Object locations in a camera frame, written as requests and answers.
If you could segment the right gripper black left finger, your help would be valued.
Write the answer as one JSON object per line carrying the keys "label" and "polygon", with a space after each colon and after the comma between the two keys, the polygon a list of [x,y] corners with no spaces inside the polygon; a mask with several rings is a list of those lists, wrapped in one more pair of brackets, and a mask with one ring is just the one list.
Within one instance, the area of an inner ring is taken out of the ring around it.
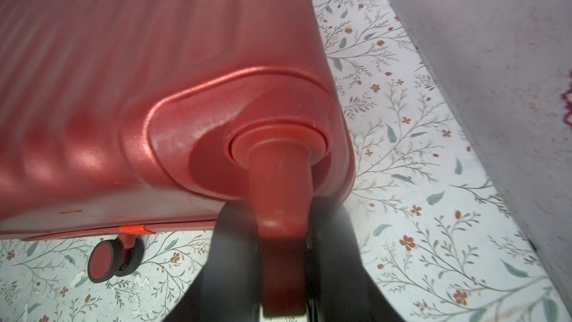
{"label": "right gripper black left finger", "polygon": [[217,218],[208,259],[166,321],[258,321],[260,256],[249,207],[227,203]]}

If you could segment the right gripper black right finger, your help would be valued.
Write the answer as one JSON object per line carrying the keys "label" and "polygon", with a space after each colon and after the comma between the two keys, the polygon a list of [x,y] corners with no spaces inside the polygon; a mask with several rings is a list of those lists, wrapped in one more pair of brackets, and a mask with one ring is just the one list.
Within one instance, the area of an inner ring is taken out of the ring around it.
{"label": "right gripper black right finger", "polygon": [[403,321],[367,273],[347,211],[312,202],[306,277],[308,321]]}

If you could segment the red hard-shell suitcase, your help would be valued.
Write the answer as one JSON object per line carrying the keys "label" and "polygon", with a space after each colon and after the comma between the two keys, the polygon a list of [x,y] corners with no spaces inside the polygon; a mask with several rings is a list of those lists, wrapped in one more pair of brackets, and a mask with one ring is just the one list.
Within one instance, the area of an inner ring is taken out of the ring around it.
{"label": "red hard-shell suitcase", "polygon": [[104,283],[245,204],[260,313],[301,315],[312,202],[354,171],[311,0],[1,0],[3,239],[102,236]]}

